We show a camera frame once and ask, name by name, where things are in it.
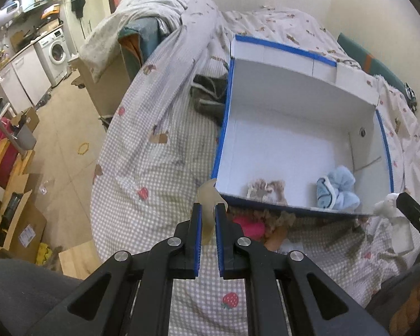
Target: door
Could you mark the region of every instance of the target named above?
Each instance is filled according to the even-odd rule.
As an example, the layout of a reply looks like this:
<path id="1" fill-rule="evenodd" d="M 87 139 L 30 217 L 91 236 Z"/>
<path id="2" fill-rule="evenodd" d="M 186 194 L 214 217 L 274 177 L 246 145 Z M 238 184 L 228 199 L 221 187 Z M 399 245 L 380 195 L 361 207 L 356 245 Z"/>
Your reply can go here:
<path id="1" fill-rule="evenodd" d="M 53 64 L 62 64 L 64 63 L 67 55 L 62 47 L 61 41 L 54 41 L 50 46 L 50 61 Z"/>
<path id="2" fill-rule="evenodd" d="M 14 72 L 12 64 L 8 64 L 1 70 L 0 85 L 16 113 L 22 112 L 32 106 L 31 101 L 17 78 L 16 72 Z"/>
<path id="3" fill-rule="evenodd" d="M 43 70 L 34 46 L 30 46 L 20 53 L 12 61 L 12 66 L 16 70 L 17 76 L 32 104 L 36 106 L 51 87 L 51 84 Z"/>

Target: silver bolt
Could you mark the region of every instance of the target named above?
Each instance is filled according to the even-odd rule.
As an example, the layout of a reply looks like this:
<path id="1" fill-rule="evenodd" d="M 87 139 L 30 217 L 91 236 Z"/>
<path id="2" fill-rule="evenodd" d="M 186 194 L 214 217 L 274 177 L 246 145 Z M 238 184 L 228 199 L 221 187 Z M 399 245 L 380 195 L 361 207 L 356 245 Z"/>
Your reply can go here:
<path id="1" fill-rule="evenodd" d="M 126 251 L 119 251 L 114 255 L 115 260 L 118 262 L 124 262 L 128 257 L 129 255 Z"/>
<path id="2" fill-rule="evenodd" d="M 293 251 L 290 255 L 291 259 L 295 262 L 303 260 L 303 254 L 300 251 Z"/>
<path id="3" fill-rule="evenodd" d="M 248 237 L 240 237 L 236 242 L 239 246 L 249 246 L 252 243 Z"/>
<path id="4" fill-rule="evenodd" d="M 179 246 L 182 240 L 180 240 L 178 237 L 171 237 L 168 239 L 168 245 L 169 246 Z"/>

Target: gingham fabric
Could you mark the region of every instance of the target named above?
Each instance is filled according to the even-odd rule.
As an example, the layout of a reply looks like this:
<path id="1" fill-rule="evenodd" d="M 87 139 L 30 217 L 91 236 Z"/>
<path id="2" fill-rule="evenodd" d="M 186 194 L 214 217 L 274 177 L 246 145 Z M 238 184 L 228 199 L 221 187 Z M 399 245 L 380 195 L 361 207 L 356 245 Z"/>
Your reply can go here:
<path id="1" fill-rule="evenodd" d="M 317 51 L 359 68 L 328 31 L 297 10 L 269 7 L 221 13 L 212 0 L 191 0 L 181 18 L 183 25 L 133 80 L 98 159 L 91 222 L 102 260 L 122 249 L 147 251 L 189 219 L 197 188 L 211 174 L 219 135 L 211 120 L 193 110 L 190 84 L 197 73 L 215 77 L 226 73 L 222 60 L 229 61 L 235 33 Z M 407 188 L 420 203 L 417 119 L 383 78 L 364 73 L 364 79 L 380 92 L 378 109 L 394 165 L 395 190 Z M 154 127 L 156 133 L 168 131 L 166 144 L 148 140 Z M 139 195 L 142 188 L 147 189 L 145 200 Z M 420 235 L 414 230 L 415 250 L 397 257 L 390 249 L 387 220 L 353 227 L 351 221 L 298 219 L 289 239 L 301 242 L 305 253 L 364 306 L 381 282 L 413 264 Z M 239 304 L 228 308 L 223 297 L 232 292 Z M 213 239 L 202 248 L 199 277 L 174 283 L 170 335 L 247 335 L 246 317 L 244 283 L 219 278 Z"/>

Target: white box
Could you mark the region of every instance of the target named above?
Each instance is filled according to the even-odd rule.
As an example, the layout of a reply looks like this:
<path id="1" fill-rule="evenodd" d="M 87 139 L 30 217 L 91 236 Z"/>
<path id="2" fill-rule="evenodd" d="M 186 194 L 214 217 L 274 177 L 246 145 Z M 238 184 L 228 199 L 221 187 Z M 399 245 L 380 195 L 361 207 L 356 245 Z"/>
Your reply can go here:
<path id="1" fill-rule="evenodd" d="M 231 47 L 226 113 L 212 177 L 229 205 L 296 215 L 351 213 L 317 208 L 316 182 L 344 165 L 356 178 L 357 214 L 393 191 L 391 160 L 362 71 L 314 53 L 252 37 Z M 288 206 L 247 200 L 257 179 L 284 180 Z"/>

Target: metal pole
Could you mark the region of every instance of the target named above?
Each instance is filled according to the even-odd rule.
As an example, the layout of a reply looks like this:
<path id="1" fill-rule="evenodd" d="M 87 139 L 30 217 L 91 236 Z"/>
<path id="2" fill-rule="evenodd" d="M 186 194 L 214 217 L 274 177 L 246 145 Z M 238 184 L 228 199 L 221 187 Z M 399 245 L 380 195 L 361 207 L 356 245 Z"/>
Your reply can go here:
<path id="1" fill-rule="evenodd" d="M 2 121 L 0 120 L 0 130 L 3 134 L 5 134 L 6 138 L 11 142 L 12 146 L 16 148 L 16 150 L 19 152 L 22 159 L 26 157 L 26 151 L 20 148 L 19 144 L 17 144 L 16 139 L 14 139 L 14 136 L 12 136 L 8 130 L 6 130 L 5 125 L 3 125 Z"/>

